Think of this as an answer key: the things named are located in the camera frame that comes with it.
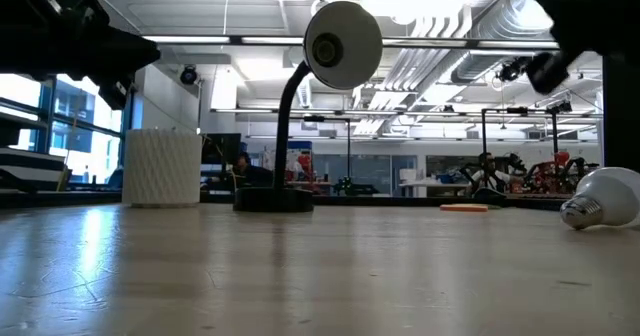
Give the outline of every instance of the white light bulb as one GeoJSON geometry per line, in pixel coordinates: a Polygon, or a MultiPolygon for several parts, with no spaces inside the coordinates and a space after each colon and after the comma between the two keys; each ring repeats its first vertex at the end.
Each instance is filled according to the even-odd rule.
{"type": "Polygon", "coordinates": [[[594,225],[622,226],[640,211],[640,174],[605,167],[585,176],[576,195],[562,205],[562,220],[576,230],[594,225]]]}

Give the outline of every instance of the bulb base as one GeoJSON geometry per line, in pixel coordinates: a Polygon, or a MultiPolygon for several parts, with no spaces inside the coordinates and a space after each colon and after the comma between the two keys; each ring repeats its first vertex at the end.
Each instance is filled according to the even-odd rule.
{"type": "Polygon", "coordinates": [[[596,200],[588,196],[576,195],[562,204],[560,216],[567,225],[576,230],[582,230],[600,224],[604,213],[596,200]]]}

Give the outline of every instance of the textured white cylinder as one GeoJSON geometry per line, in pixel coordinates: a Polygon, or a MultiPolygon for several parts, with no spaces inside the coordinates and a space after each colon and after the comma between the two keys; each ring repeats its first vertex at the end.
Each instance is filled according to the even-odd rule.
{"type": "Polygon", "coordinates": [[[200,201],[202,139],[173,130],[127,132],[122,202],[183,207],[200,201]]]}

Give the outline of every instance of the lamp base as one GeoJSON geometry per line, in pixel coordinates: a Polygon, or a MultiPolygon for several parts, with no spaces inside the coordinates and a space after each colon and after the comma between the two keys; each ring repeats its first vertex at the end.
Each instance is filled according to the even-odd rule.
{"type": "Polygon", "coordinates": [[[297,189],[247,187],[236,190],[234,211],[244,212],[311,212],[312,193],[297,189]]]}

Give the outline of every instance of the person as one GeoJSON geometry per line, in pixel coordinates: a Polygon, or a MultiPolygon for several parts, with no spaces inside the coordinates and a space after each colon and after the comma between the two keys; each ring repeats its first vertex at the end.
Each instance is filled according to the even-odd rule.
{"type": "Polygon", "coordinates": [[[471,176],[471,178],[473,178],[473,182],[476,183],[479,187],[486,187],[503,192],[503,190],[501,190],[498,185],[500,183],[499,181],[502,181],[504,184],[522,183],[523,181],[521,177],[512,176],[502,171],[496,170],[496,161],[491,152],[480,154],[480,156],[478,156],[478,161],[480,161],[480,164],[483,165],[483,168],[486,168],[490,173],[489,177],[487,178],[486,185],[484,182],[484,169],[479,170],[478,172],[473,174],[473,176],[471,176]]]}
{"type": "Polygon", "coordinates": [[[238,155],[238,160],[233,167],[236,177],[244,178],[242,184],[253,186],[268,186],[273,182],[273,172],[258,166],[251,165],[251,158],[246,152],[238,155]]]}

